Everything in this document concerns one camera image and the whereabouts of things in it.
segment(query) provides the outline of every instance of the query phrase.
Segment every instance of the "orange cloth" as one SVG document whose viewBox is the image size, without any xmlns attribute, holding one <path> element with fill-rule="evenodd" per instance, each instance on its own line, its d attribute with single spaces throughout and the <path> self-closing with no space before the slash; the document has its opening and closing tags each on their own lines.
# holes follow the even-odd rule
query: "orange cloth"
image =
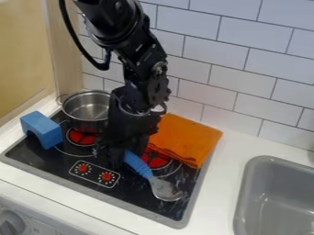
<svg viewBox="0 0 314 235">
<path fill-rule="evenodd" d="M 200 168 L 214 150 L 222 132 L 179 117 L 166 114 L 158 124 L 159 132 L 150 138 L 149 147 L 192 168 Z"/>
</svg>

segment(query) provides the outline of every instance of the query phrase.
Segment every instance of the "gray sink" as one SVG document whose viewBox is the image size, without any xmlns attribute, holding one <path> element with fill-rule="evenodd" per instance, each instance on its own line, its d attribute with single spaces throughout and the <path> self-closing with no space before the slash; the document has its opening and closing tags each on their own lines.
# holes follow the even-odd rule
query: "gray sink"
<svg viewBox="0 0 314 235">
<path fill-rule="evenodd" d="M 235 235 L 314 235 L 314 168 L 260 156 L 246 167 Z"/>
</svg>

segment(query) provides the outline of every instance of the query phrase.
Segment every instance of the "spoon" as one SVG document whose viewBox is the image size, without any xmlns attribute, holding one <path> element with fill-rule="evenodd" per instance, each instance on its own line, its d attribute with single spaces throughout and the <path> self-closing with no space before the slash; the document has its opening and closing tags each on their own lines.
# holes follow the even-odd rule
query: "spoon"
<svg viewBox="0 0 314 235">
<path fill-rule="evenodd" d="M 124 162 L 149 181 L 156 198 L 166 202 L 174 202 L 182 198 L 183 192 L 176 185 L 153 176 L 151 168 L 133 152 L 126 151 Z"/>
</svg>

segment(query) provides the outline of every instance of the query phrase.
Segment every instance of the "silver pot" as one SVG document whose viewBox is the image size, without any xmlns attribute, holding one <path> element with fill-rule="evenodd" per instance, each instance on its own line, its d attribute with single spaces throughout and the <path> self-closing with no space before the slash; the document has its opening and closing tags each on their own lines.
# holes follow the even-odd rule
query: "silver pot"
<svg viewBox="0 0 314 235">
<path fill-rule="evenodd" d="M 85 91 L 70 95 L 62 103 L 62 111 L 71 127 L 83 132 L 103 132 L 107 125 L 110 94 Z"/>
</svg>

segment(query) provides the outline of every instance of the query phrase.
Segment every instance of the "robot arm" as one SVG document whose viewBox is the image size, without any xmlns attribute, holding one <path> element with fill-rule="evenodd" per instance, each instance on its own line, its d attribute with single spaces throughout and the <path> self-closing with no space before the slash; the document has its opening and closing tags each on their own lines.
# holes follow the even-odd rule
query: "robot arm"
<svg viewBox="0 0 314 235">
<path fill-rule="evenodd" d="M 59 0 L 62 16 L 76 46 L 99 70 L 108 70 L 111 51 L 123 63 L 126 84 L 112 91 L 108 124 L 94 152 L 106 149 L 111 162 L 121 162 L 125 149 L 142 155 L 149 136 L 157 132 L 166 112 L 168 89 L 166 53 L 150 32 L 150 19 L 138 0 L 73 0 L 81 9 L 89 37 L 106 50 L 103 63 L 96 62 L 82 47 Z M 162 112 L 152 108 L 162 106 Z"/>
<path fill-rule="evenodd" d="M 107 51 L 103 64 L 95 62 L 88 53 L 86 57 L 85 52 L 83 55 L 86 59 L 97 69 L 106 70 L 110 52 L 114 51 L 123 63 L 127 84 L 123 106 L 131 112 L 145 112 L 167 101 L 171 93 L 167 88 L 167 55 L 150 32 L 150 19 L 143 13 L 140 3 L 137 0 L 74 2 L 83 12 L 89 37 Z M 64 18 L 64 0 L 60 0 L 60 3 Z"/>
</svg>

